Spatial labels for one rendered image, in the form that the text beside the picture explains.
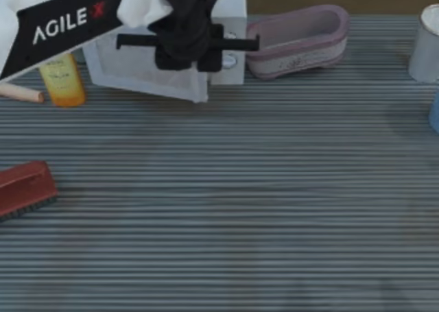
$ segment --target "brush bristles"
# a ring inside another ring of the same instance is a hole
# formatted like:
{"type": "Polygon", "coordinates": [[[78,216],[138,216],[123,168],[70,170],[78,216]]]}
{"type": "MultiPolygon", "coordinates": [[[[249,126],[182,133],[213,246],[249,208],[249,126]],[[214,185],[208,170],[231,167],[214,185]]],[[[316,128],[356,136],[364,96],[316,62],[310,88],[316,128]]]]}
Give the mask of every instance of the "brush bristles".
{"type": "Polygon", "coordinates": [[[27,206],[25,208],[18,209],[12,213],[9,213],[7,215],[0,217],[0,223],[7,221],[9,219],[14,219],[21,217],[22,215],[26,213],[30,213],[33,211],[37,211],[41,207],[47,206],[48,204],[53,204],[56,201],[56,197],[51,197],[49,199],[43,200],[42,202],[37,202],[36,204],[32,204],[30,206],[27,206]]]}

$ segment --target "gray wooden table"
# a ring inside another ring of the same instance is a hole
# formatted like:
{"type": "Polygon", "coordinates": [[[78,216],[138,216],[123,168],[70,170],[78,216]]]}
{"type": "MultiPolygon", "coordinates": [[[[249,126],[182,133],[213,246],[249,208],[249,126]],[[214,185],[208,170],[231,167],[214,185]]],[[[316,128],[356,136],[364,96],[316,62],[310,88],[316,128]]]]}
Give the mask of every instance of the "gray wooden table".
{"type": "Polygon", "coordinates": [[[437,311],[436,87],[407,74],[415,33],[355,17],[340,66],[206,105],[89,81],[81,108],[2,99],[0,168],[46,160],[61,194],[0,225],[0,311],[437,311]]]}

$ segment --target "red letter x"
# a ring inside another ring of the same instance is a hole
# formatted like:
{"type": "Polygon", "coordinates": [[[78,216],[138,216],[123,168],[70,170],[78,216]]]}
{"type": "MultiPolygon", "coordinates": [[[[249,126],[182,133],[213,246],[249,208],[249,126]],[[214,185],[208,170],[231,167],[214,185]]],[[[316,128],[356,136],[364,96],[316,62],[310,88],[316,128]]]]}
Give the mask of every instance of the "red letter x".
{"type": "Polygon", "coordinates": [[[94,19],[98,19],[99,17],[104,15],[104,7],[105,1],[98,2],[93,5],[93,9],[91,10],[91,16],[94,19]]]}

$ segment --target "blue object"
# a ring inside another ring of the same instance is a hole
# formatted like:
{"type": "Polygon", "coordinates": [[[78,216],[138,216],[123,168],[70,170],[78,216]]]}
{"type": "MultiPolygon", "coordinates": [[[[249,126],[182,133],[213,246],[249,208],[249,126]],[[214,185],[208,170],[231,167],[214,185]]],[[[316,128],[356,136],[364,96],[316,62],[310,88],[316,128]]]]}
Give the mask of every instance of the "blue object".
{"type": "Polygon", "coordinates": [[[429,116],[430,126],[439,134],[439,93],[436,93],[429,116]]]}

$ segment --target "lotion bottle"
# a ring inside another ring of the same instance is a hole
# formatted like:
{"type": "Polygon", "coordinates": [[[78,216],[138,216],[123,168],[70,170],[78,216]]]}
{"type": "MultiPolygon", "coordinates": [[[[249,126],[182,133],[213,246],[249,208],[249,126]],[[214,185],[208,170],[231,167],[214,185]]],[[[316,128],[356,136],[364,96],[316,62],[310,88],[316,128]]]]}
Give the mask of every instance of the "lotion bottle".
{"type": "Polygon", "coordinates": [[[85,103],[84,85],[71,53],[44,64],[40,73],[55,105],[72,108],[85,103]]]}

